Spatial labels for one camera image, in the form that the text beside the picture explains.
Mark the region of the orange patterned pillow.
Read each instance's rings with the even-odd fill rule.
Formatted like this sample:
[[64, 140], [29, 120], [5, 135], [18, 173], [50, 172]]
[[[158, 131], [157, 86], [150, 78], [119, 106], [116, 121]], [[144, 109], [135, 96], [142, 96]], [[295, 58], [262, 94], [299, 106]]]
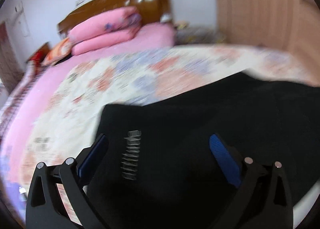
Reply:
[[52, 50], [49, 51], [49, 53], [42, 61], [41, 65], [49, 66], [61, 59], [64, 59], [71, 53], [72, 46], [73, 44], [68, 37], [61, 40], [61, 42], [56, 44], [56, 46], [54, 46]]

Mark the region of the wooden headboard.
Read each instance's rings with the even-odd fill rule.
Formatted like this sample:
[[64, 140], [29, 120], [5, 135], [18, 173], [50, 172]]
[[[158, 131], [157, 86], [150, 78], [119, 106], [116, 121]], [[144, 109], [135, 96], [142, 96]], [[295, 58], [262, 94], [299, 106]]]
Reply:
[[74, 9], [57, 24], [57, 33], [60, 38], [65, 38], [73, 27], [88, 18], [125, 6], [135, 6], [138, 9], [143, 25], [155, 22], [172, 23], [174, 21], [171, 0], [92, 0]]

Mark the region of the floral cream blanket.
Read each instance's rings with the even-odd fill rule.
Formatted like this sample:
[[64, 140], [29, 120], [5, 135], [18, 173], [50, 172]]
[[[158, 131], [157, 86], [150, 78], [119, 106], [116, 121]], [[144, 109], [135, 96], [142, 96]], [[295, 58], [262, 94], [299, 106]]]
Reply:
[[244, 70], [262, 79], [319, 85], [319, 78], [291, 54], [244, 45], [176, 46], [113, 56], [92, 52], [52, 67], [27, 104], [32, 118], [18, 181], [29, 187], [38, 162], [55, 165], [91, 145], [106, 104], [150, 104]]

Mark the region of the white wall socket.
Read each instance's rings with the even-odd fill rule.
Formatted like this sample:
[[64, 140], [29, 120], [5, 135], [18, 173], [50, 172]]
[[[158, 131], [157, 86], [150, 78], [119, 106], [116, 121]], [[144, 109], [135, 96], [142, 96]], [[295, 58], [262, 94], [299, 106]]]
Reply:
[[77, 0], [75, 6], [78, 7], [80, 4], [82, 4], [85, 0]]

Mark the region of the red pillow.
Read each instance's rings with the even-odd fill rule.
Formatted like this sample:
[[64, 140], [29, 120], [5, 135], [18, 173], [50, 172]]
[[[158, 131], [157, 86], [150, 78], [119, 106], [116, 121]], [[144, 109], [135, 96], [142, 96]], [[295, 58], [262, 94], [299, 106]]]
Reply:
[[29, 61], [33, 62], [35, 65], [41, 65], [47, 53], [48, 52], [44, 50], [38, 50], [29, 58]]

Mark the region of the purple floral sheet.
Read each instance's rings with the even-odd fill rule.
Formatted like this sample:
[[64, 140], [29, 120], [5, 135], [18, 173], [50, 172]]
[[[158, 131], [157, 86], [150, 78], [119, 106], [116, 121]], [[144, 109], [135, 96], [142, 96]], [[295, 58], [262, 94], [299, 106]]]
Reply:
[[12, 146], [2, 147], [1, 150], [1, 183], [5, 204], [14, 218], [24, 224], [27, 192], [18, 182], [11, 181], [9, 178], [15, 166], [10, 164]]

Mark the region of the black pants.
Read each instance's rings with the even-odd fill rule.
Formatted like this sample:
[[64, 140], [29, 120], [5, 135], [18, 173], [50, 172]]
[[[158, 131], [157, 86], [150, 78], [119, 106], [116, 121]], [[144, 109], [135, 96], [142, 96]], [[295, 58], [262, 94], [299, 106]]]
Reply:
[[242, 72], [150, 105], [108, 104], [87, 195], [112, 228], [213, 228], [234, 199], [210, 148], [280, 162], [294, 203], [319, 179], [319, 89]]

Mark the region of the wooden wardrobe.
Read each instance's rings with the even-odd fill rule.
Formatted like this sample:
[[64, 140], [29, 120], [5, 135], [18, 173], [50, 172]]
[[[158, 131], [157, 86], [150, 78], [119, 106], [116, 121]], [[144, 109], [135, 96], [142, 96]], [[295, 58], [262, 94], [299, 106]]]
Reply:
[[216, 0], [217, 25], [232, 44], [289, 52], [319, 78], [315, 0]]

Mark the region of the folded pink quilt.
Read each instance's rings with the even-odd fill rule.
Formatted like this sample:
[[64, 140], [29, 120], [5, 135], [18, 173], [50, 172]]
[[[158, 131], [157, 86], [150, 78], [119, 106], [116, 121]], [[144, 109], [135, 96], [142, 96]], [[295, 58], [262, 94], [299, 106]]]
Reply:
[[68, 38], [73, 45], [72, 55], [78, 56], [132, 40], [141, 24], [142, 17], [134, 6], [93, 16], [69, 31]]

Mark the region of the red brown curtain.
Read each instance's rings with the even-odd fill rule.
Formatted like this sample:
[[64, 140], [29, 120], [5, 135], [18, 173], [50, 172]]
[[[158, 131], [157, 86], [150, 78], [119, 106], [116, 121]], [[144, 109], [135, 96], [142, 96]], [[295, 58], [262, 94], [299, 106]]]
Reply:
[[11, 94], [18, 83], [22, 80], [24, 72], [22, 71], [19, 63], [16, 60], [15, 53], [9, 40], [5, 22], [1, 22], [0, 53], [1, 82], [3, 83], [8, 93]]

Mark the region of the floral covered nightstand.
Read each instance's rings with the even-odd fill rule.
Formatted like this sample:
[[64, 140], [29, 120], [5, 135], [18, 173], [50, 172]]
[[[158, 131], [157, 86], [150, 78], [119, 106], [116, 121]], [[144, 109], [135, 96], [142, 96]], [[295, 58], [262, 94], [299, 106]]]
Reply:
[[188, 26], [177, 29], [175, 36], [175, 45], [221, 44], [226, 42], [227, 37], [224, 33], [205, 26]]

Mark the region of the pink floral duvet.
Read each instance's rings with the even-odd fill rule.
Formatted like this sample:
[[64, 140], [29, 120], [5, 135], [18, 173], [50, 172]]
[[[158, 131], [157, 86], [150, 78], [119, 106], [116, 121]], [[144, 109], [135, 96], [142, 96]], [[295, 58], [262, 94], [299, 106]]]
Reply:
[[22, 80], [8, 97], [6, 103], [1, 109], [1, 141], [4, 139], [11, 122], [13, 121], [20, 105], [22, 104], [26, 94], [32, 88], [38, 78], [39, 68], [34, 61], [29, 61], [27, 69]]

